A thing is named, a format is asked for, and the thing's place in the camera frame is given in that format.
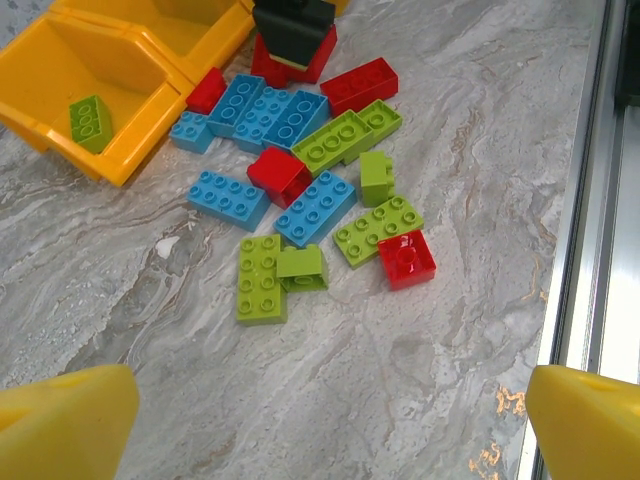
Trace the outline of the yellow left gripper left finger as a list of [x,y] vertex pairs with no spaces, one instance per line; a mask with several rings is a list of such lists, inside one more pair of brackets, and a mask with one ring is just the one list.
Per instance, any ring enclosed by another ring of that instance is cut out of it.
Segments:
[[113,479],[139,408],[134,374],[102,365],[1,392],[3,479]]

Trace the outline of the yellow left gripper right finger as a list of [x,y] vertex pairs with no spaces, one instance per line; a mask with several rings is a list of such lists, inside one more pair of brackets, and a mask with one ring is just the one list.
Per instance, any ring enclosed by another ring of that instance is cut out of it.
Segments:
[[553,479],[639,477],[639,386],[559,365],[534,368],[525,398]]

